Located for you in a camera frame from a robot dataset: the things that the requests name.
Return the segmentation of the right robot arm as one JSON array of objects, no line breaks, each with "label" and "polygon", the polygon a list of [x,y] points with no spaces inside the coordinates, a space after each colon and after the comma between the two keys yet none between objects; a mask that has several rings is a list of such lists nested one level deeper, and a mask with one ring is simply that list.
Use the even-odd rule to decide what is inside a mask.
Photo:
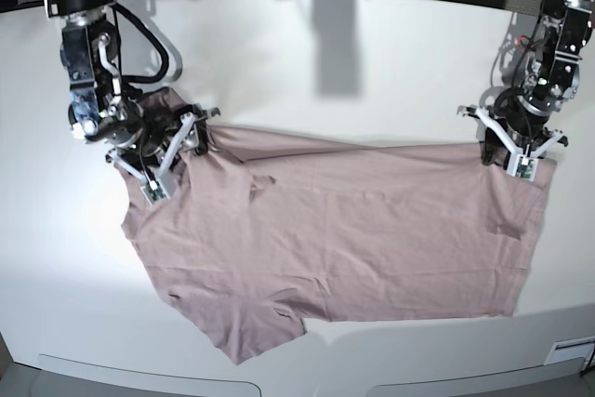
[{"label": "right robot arm", "polygon": [[[137,165],[159,164],[165,155],[208,150],[206,120],[217,109],[167,106],[149,109],[142,85],[164,80],[169,54],[157,36],[117,0],[44,0],[49,18],[59,18],[60,60],[69,77],[69,122],[87,143],[106,141]],[[122,36],[117,19],[128,20],[158,54],[151,75],[124,75],[120,70]]]}]

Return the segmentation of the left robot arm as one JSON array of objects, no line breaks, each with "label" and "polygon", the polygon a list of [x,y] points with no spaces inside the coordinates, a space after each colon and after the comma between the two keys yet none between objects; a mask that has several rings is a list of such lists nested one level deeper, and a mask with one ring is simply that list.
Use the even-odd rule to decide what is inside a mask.
[{"label": "left robot arm", "polygon": [[592,34],[594,0],[542,0],[535,28],[520,39],[521,57],[509,86],[487,108],[487,116],[504,130],[499,137],[485,131],[482,159],[495,161],[510,138],[521,153],[539,157],[547,143],[568,144],[568,138],[546,128],[550,116],[573,99],[580,84],[580,51]]}]

